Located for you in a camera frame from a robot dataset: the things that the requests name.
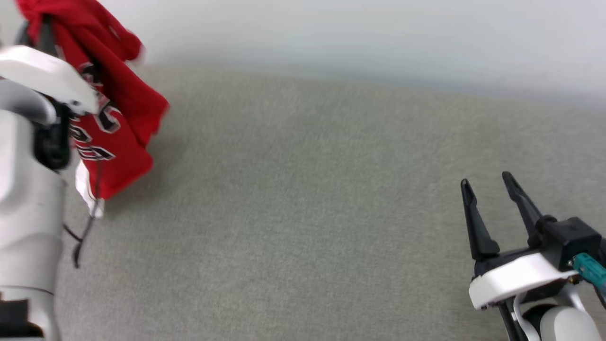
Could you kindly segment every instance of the red garment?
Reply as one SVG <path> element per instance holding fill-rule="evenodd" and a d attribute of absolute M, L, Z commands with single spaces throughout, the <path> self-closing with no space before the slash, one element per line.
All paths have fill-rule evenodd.
<path fill-rule="evenodd" d="M 145 148 L 168 109 L 167 100 L 124 64 L 139 56 L 141 42 L 96 0 L 16 2 L 34 43 L 42 16 L 51 16 L 59 56 L 98 90 L 100 112 L 74 120 L 72 131 L 92 189 L 96 160 L 102 160 L 101 192 L 95 196 L 109 199 L 152 168 Z"/>

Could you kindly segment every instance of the gray fabric surface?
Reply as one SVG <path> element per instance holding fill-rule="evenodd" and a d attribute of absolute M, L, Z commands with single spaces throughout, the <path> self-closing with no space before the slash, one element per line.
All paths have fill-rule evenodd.
<path fill-rule="evenodd" d="M 606 232 L 606 118 L 447 93 L 196 67 L 142 69 L 172 103 L 155 168 L 107 204 L 65 340 L 507 340 L 475 311 L 459 182 L 503 250 L 511 171 L 543 213 Z M 73 182 L 73 169 L 65 173 Z M 87 210 L 68 190 L 67 222 Z M 606 314 L 583 299 L 606 336 Z"/>

